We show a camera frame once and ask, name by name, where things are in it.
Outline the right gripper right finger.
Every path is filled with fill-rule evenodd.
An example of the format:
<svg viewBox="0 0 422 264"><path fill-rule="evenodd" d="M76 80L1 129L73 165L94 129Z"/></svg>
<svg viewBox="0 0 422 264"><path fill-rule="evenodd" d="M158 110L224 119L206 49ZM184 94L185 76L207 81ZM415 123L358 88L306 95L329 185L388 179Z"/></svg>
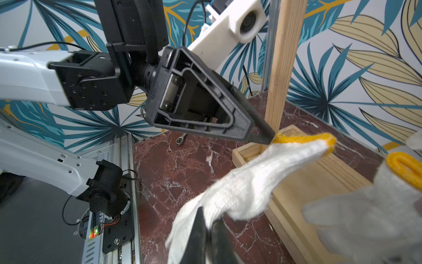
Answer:
<svg viewBox="0 0 422 264"><path fill-rule="evenodd" d="M242 259L234 252L222 219L211 227L211 261L212 264L243 264Z"/></svg>

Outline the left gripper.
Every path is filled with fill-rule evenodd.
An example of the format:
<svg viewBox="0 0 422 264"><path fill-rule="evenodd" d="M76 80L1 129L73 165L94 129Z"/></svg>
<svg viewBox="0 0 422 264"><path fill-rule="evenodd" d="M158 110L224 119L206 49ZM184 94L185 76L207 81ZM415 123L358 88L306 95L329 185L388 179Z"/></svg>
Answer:
<svg viewBox="0 0 422 264"><path fill-rule="evenodd" d="M252 126L243 141L269 145L275 132L243 94L186 47L166 47L155 64L138 56L134 83L145 91L148 124L199 135L237 135L237 103Z"/></svg>

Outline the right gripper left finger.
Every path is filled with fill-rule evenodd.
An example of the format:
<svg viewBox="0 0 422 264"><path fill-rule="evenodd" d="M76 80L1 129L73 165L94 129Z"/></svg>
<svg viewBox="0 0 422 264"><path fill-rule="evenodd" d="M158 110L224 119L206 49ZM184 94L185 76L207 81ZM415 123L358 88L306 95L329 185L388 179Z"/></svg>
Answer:
<svg viewBox="0 0 422 264"><path fill-rule="evenodd" d="M187 246L180 264L205 264L208 231L203 207L197 210Z"/></svg>

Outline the white glove back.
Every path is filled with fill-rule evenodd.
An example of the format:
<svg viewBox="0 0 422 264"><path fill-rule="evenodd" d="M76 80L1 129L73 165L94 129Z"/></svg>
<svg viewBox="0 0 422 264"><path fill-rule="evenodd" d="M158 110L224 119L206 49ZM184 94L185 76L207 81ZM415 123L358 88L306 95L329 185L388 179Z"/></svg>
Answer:
<svg viewBox="0 0 422 264"><path fill-rule="evenodd" d="M257 158L231 170L203 193L189 200L177 213L166 240L168 263L178 264L186 249L196 212L203 207L207 229L227 214L246 221L262 214L274 188L291 173L334 151L336 137L329 133L306 136L277 134Z"/></svg>

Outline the white glove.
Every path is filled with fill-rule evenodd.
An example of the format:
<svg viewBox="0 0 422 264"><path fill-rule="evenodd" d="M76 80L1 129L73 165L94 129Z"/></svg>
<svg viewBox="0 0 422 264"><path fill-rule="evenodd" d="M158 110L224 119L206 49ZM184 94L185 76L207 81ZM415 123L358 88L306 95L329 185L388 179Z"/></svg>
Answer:
<svg viewBox="0 0 422 264"><path fill-rule="evenodd" d="M274 188L291 173L334 151L336 137L329 133L306 136L277 134L257 158L231 170L203 193L189 200L177 213L166 240L168 263L178 264L186 249L196 212L203 207L207 229L227 214L246 221L262 214Z"/></svg>
<svg viewBox="0 0 422 264"><path fill-rule="evenodd" d="M388 154L373 184L306 204L304 219L343 264L419 264L422 261L422 162Z"/></svg>

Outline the white glove bottom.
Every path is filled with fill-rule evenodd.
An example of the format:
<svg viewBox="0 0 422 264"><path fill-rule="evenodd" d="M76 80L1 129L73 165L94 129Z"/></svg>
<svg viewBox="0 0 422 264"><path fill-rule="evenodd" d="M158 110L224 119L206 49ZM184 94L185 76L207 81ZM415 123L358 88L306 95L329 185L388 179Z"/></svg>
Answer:
<svg viewBox="0 0 422 264"><path fill-rule="evenodd" d="M343 264L419 264L422 261L422 162L388 154L373 184L306 204L304 219Z"/></svg>

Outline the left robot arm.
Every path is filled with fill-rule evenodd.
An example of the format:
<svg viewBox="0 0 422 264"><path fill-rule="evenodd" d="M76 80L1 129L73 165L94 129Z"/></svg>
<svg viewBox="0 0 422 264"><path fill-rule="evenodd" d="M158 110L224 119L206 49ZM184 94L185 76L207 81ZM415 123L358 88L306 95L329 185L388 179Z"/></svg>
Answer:
<svg viewBox="0 0 422 264"><path fill-rule="evenodd" d="M260 1L208 1L211 25L190 46L172 48L161 1L96 1L107 51L1 49L1 99L106 111L146 93L146 122L156 128L268 145L275 133L216 69L266 23ZM108 218L123 215L123 171L68 153L1 123L1 168L46 182Z"/></svg>

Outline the wooden hanging rack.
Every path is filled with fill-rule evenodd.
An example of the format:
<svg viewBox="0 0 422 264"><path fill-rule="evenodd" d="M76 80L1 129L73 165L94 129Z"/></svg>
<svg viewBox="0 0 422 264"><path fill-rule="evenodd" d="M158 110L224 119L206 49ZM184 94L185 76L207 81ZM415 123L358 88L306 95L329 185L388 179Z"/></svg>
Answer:
<svg viewBox="0 0 422 264"><path fill-rule="evenodd" d="M279 129L306 10L306 1L281 1L275 36L265 120ZM228 215L250 220L270 216L292 258L298 264L344 264L346 259L329 253L317 228L305 221L307 202L334 194L346 194L370 182L333 155L334 136L315 136L290 126L292 136L279 135L258 155L234 170L246 179L246 198L254 206L238 205Z"/></svg>

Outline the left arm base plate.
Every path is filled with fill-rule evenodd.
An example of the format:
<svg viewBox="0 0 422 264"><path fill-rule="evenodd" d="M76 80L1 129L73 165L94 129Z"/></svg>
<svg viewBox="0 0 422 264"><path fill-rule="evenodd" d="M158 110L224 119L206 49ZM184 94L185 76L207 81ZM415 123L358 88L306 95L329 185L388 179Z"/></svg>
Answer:
<svg viewBox="0 0 422 264"><path fill-rule="evenodd" d="M133 180L132 173L124 172L124 178L121 181L120 187L129 196L129 207L123 215L120 215L115 221L116 224L106 226L103 233L102 253L110 253L117 248L131 242L134 238L134 218L133 218L133 198L132 187Z"/></svg>

